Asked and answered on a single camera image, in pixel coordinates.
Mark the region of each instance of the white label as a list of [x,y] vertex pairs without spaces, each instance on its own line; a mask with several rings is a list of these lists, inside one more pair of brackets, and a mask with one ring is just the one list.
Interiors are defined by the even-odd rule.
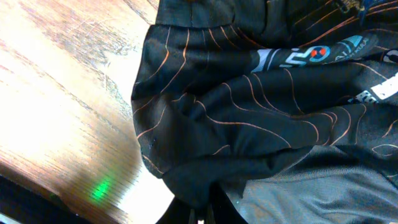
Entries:
[[[377,99],[372,96],[372,94],[365,90],[362,93],[355,96],[355,99],[361,103],[377,103]],[[349,99],[348,102],[352,103],[354,99]]]
[[385,61],[385,62],[390,62],[390,63],[396,63],[396,62],[393,62],[392,60],[390,60],[390,56],[391,56],[391,55],[398,56],[398,50],[390,50],[390,51],[384,56],[383,61]]
[[398,93],[398,73],[382,84],[378,84],[371,89],[381,100],[385,100]]

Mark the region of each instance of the gray fabric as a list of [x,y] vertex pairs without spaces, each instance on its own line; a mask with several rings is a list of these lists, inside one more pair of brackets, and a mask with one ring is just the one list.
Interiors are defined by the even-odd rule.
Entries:
[[[313,150],[331,148],[335,147],[317,146]],[[305,167],[308,159],[296,166]],[[270,179],[250,180],[243,198],[230,189],[225,191],[250,224],[356,223],[358,217],[362,218],[361,223],[398,221],[397,189],[383,175],[360,165],[350,169],[320,167],[301,173],[286,171]]]

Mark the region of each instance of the orange line pattern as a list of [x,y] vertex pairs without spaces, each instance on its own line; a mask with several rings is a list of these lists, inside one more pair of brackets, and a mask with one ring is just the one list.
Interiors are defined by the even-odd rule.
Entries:
[[377,8],[379,8],[379,7],[383,7],[383,6],[386,6],[386,5],[388,5],[388,4],[397,3],[397,2],[398,2],[398,1],[392,1],[392,2],[387,2],[387,3],[384,3],[384,4],[380,4],[380,5],[378,5],[378,6],[374,6],[374,7],[370,8],[370,10],[371,10],[371,9],[377,9]]
[[379,146],[373,147],[373,148],[372,148],[372,151],[373,151],[374,153],[376,153],[377,155],[380,155],[380,156],[392,156],[393,153],[390,153],[390,154],[381,154],[380,152],[377,152],[376,150],[374,150],[374,149],[377,149],[377,148],[383,147],[383,146],[389,146],[389,147],[394,147],[394,148],[397,148],[397,149],[398,149],[398,146],[395,146],[395,145],[393,145],[393,144],[381,144],[381,145],[379,145]]
[[140,108],[136,109],[135,112],[132,114],[132,116],[134,117],[134,115],[135,115],[139,110],[142,110],[144,107],[146,107],[154,98],[155,98],[155,96],[153,96],[146,104],[144,104],[144,106],[141,106]]
[[294,23],[294,25],[297,25],[299,22],[303,21],[305,18],[307,18],[308,16],[311,16],[312,14],[314,14],[315,12],[319,11],[320,9],[322,9],[323,7],[325,7],[326,5],[328,5],[329,3],[331,3],[332,0],[327,1],[323,6],[319,7],[318,9],[308,13],[306,16],[304,16],[303,18],[299,19],[297,22]]
[[232,43],[232,41],[228,38],[228,36],[226,35],[225,30],[223,29],[223,27],[220,27],[220,28],[221,28],[221,30],[223,31],[223,34],[224,34],[225,38],[228,40],[228,42],[229,42],[234,48],[236,48],[236,49],[238,49],[238,50],[241,50],[238,46],[234,45],[234,43]]
[[232,25],[229,25],[229,27],[232,29],[232,31],[234,32],[234,34],[235,34],[239,39],[241,39],[241,37],[236,33],[234,27],[233,27]]
[[347,130],[343,133],[342,136],[340,136],[338,139],[336,139],[336,141],[334,141],[333,143],[330,144],[331,146],[334,145],[334,144],[336,144],[342,137],[344,137],[344,136],[348,133],[349,128],[351,127],[351,115],[350,115],[350,113],[349,113],[346,109],[344,109],[344,108],[342,108],[342,107],[340,107],[340,106],[339,106],[339,108],[345,110],[346,113],[348,114],[348,118],[349,118],[348,128],[347,128]]
[[238,106],[238,105],[234,102],[234,100],[232,99],[232,90],[231,90],[231,87],[229,87],[229,85],[228,85],[227,83],[222,83],[222,85],[226,85],[226,86],[228,87],[228,89],[229,89],[229,96],[230,96],[230,98],[231,98],[232,104],[233,104],[235,107],[237,107],[237,109],[239,109],[239,110],[244,110],[244,111],[253,111],[253,110],[244,109],[244,108]]
[[359,122],[361,122],[362,117],[365,115],[366,111],[368,110],[368,109],[366,108],[366,105],[364,105],[364,104],[361,104],[361,105],[364,107],[365,110],[363,111],[362,116],[359,117],[358,123],[356,124],[355,144],[358,143]]
[[268,101],[268,99],[267,99],[267,97],[266,97],[266,94],[264,93],[264,89],[263,89],[263,87],[262,87],[260,78],[259,78],[255,73],[253,73],[253,75],[254,75],[254,76],[257,78],[257,80],[259,81],[260,87],[261,87],[261,91],[262,91],[262,95],[263,95],[264,99],[267,101],[268,105],[271,106],[271,107],[272,107],[273,109],[275,109],[276,111],[278,111],[278,112],[280,112],[280,113],[282,113],[282,114],[284,114],[284,115],[288,115],[287,113],[285,113],[285,112],[283,112],[283,111],[281,111],[281,110],[278,110],[275,106],[273,106],[273,105]]
[[318,128],[317,128],[313,123],[311,123],[311,122],[309,122],[309,121],[303,121],[303,122],[308,123],[308,124],[311,124],[311,126],[313,126],[313,128],[315,129],[315,132],[317,133],[317,140],[315,141],[315,143],[317,143],[317,142],[319,141],[319,131],[318,131]]
[[[398,9],[398,7],[392,7],[392,8],[388,8],[388,9],[382,9],[382,10],[379,10],[379,11],[376,11],[376,12],[371,12],[371,13],[367,14],[366,16],[370,16],[370,15],[377,14],[377,13],[384,12],[384,11],[390,11],[390,10],[393,10],[393,9]],[[341,27],[343,27],[345,25],[348,25],[348,24],[350,24],[352,22],[358,21],[358,20],[359,20],[358,18],[354,19],[354,17],[352,16],[349,19],[347,19],[347,20],[343,21],[342,23],[338,24],[337,26],[335,26],[335,27],[331,28],[330,30],[326,31],[324,34],[320,35],[316,39],[313,39],[313,40],[311,40],[311,41],[309,41],[309,42],[307,42],[305,44],[302,44],[300,47],[304,47],[304,46],[307,46],[308,44],[312,44],[315,41],[318,41],[319,39],[321,39],[322,37],[330,34],[331,32],[333,32],[333,31],[335,31],[335,30],[337,30],[337,29],[339,29],[339,28],[341,28]],[[394,31],[385,30],[385,29],[370,29],[370,30],[384,30],[386,32],[395,33]]]
[[144,135],[145,133],[148,133],[149,131],[152,131],[153,129],[155,129],[159,124],[160,124],[160,122],[162,121],[162,118],[163,118],[163,114],[164,114],[164,111],[166,110],[166,106],[164,107],[164,109],[163,109],[163,111],[162,111],[162,114],[161,114],[161,116],[160,116],[160,119],[159,119],[159,122],[155,125],[155,126],[153,126],[152,128],[150,128],[150,129],[148,129],[148,130],[146,130],[146,131],[143,131],[143,132],[141,132],[138,136],[137,136],[137,139],[139,139],[142,135]]
[[160,171],[160,169],[157,168],[157,166],[156,166],[148,157],[146,157],[145,155],[142,155],[142,157],[143,157],[145,160],[147,160],[147,161],[151,164],[151,166],[152,166],[153,168],[155,168],[158,172],[160,172],[161,174],[164,174],[164,172]]
[[383,31],[383,32],[389,32],[391,34],[398,34],[398,32],[396,31],[392,31],[392,30],[386,30],[386,29],[368,29],[366,31]]
[[207,115],[206,107],[205,107],[205,105],[204,105],[201,101],[198,101],[198,100],[197,100],[197,103],[199,103],[199,104],[203,107],[203,109],[205,110],[206,117],[207,117],[210,121],[212,121],[212,122],[214,122],[214,123],[216,123],[216,124],[225,124],[225,125],[245,125],[245,126],[250,126],[250,127],[253,127],[253,128],[257,128],[257,129],[263,130],[263,131],[265,131],[265,132],[268,132],[268,133],[271,133],[271,134],[277,136],[278,138],[280,138],[281,140],[283,140],[283,142],[285,142],[285,143],[288,145],[288,147],[292,147],[292,146],[290,145],[290,143],[289,143],[288,141],[286,141],[286,139],[284,139],[282,136],[280,136],[280,135],[276,134],[275,132],[272,132],[272,131],[270,131],[270,130],[268,130],[268,129],[265,129],[265,128],[256,126],[256,125],[254,125],[254,124],[249,124],[249,123],[244,123],[244,122],[224,122],[224,121],[216,121],[216,120],[214,120],[213,118],[211,118],[211,117],[209,117],[209,116]]
[[256,45],[256,46],[258,46],[258,47],[260,47],[260,48],[262,48],[262,49],[267,49],[267,47],[262,46],[262,45],[256,43],[256,41],[254,41],[254,40],[250,39],[249,37],[247,37],[247,36],[244,34],[244,32],[241,31],[241,29],[240,29],[239,27],[238,27],[238,31],[239,31],[239,32],[242,34],[242,36],[243,36],[247,41],[249,41],[250,43],[252,43],[252,44],[254,44],[254,45]]
[[215,153],[213,153],[213,156],[217,153],[219,153],[221,150],[225,149],[226,147],[230,147],[229,145],[225,145],[223,147],[221,147],[219,150],[217,150]]
[[211,38],[213,39],[213,41],[214,41],[214,43],[217,45],[217,47],[219,48],[219,49],[221,49],[222,50],[222,48],[217,44],[217,41],[216,41],[216,39],[214,39],[214,37],[213,37],[213,33],[211,32],[211,29],[209,29],[209,33],[210,33],[210,36],[211,36]]
[[367,66],[367,65],[364,65],[364,64],[358,63],[358,62],[349,62],[349,63],[353,63],[353,64],[355,64],[355,65],[360,65],[360,66],[362,66],[362,67],[365,67],[365,68],[369,69],[370,71],[374,72],[376,75],[382,77],[383,79],[388,80],[388,78],[386,78],[384,75],[381,75],[381,74],[380,74],[379,72],[377,72],[375,69],[373,69],[373,68],[371,68],[371,67],[369,67],[369,66]]
[[250,82],[249,77],[247,77],[247,76],[245,76],[245,75],[243,75],[243,77],[246,78],[246,79],[248,80],[248,82],[249,82],[250,90],[251,90],[251,95],[253,96],[253,99],[254,99],[254,101],[256,102],[256,104],[259,105],[260,107],[266,109],[267,111],[271,111],[270,109],[266,108],[265,106],[262,106],[262,105],[256,100],[256,97],[254,96],[253,86],[251,85],[251,82]]
[[328,137],[328,140],[326,140],[326,142],[323,143],[322,146],[326,146],[326,145],[329,143],[329,141],[330,141],[330,135],[329,135],[329,137]]
[[380,47],[380,46],[375,46],[375,47],[380,48],[380,49],[382,49],[382,50],[390,50],[390,49],[387,49],[387,48],[385,48],[385,47]]
[[291,72],[290,72],[289,70],[287,70],[286,68],[284,68],[284,70],[289,74],[289,77],[290,77],[290,79],[291,79],[291,81],[292,81],[292,94],[293,94],[294,103],[296,104],[297,109],[298,109],[302,114],[304,114],[303,111],[300,109],[299,105],[298,105],[297,102],[296,102],[296,97],[294,97],[294,82],[293,82],[293,76],[292,76],[292,74],[291,74]]
[[180,96],[180,98],[176,99],[176,100],[172,100],[172,102],[177,102],[180,101],[184,96],[186,96],[187,93],[184,93],[182,96]]
[[328,111],[328,113],[331,113],[331,114],[333,114],[334,117],[336,117],[336,120],[335,120],[335,122],[333,123],[333,125],[331,126],[331,129],[330,129],[330,131],[333,131],[333,128],[335,127],[335,124],[336,124],[336,122],[337,122],[337,120],[338,120],[338,117],[337,117],[337,115],[336,115],[335,113],[333,113],[333,112],[329,112],[329,111]]
[[308,31],[309,29],[311,29],[311,27],[317,25],[320,21],[326,19],[328,16],[332,15],[334,12],[337,12],[337,10],[339,9],[335,9],[331,12],[329,12],[327,15],[323,16],[322,18],[320,18],[318,21],[314,22],[310,27],[306,28],[305,30],[299,32],[297,35],[303,34],[305,31]]
[[201,33],[202,33],[202,35],[203,35],[203,43],[205,44],[205,47],[206,47],[206,50],[207,50],[206,67],[203,69],[203,71],[200,72],[200,74],[199,74],[196,78],[194,78],[194,79],[192,80],[192,82],[190,82],[190,83],[187,85],[187,87],[184,88],[184,90],[182,91],[183,93],[185,93],[185,92],[188,90],[188,88],[197,80],[197,78],[199,78],[205,71],[207,71],[207,69],[208,69],[208,67],[209,67],[209,56],[210,56],[210,53],[209,53],[209,50],[208,50],[207,45],[206,45],[205,31],[202,30]]
[[385,133],[385,135],[383,135],[382,138],[386,137],[386,136],[390,133],[390,131],[391,131],[391,129],[392,129],[392,126],[393,126],[396,122],[398,122],[398,119],[392,122],[392,124],[390,125],[388,131]]
[[160,91],[160,93],[163,93],[167,87],[169,87],[169,85],[171,84],[171,82],[177,77],[177,75],[179,75],[179,73],[181,72],[182,68],[184,67],[185,63],[187,62],[187,58],[185,56],[185,54],[187,53],[187,47],[188,47],[188,42],[189,42],[189,29],[188,29],[188,34],[187,34],[187,43],[185,44],[185,48],[184,51],[182,52],[182,57],[184,58],[184,62],[182,63],[180,69],[178,70],[178,72],[173,76],[173,78],[169,81],[169,83],[163,88],[162,91]]
[[167,61],[167,59],[168,59],[168,57],[169,57],[169,50],[167,49],[167,43],[169,42],[170,28],[171,28],[171,27],[169,27],[169,31],[168,31],[168,33],[167,33],[167,38],[166,38],[166,44],[165,44],[165,48],[166,48],[166,51],[167,51],[166,56],[165,56],[165,58],[163,59],[163,62],[160,64],[159,68],[156,70],[156,72],[153,73],[148,79],[152,78],[154,75],[157,74],[157,72],[163,67],[164,63],[166,63],[166,61]]

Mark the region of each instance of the wooden table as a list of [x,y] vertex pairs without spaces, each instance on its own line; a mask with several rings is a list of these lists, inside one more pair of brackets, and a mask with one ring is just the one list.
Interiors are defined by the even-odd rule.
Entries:
[[157,1],[0,1],[1,175],[94,223],[160,218],[129,101]]

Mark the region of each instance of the green led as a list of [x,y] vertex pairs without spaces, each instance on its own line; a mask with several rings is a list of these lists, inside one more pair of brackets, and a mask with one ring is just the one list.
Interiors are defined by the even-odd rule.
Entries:
[[93,198],[96,201],[101,200],[105,195],[106,192],[109,189],[109,180],[104,180],[102,183],[100,183],[93,191]]

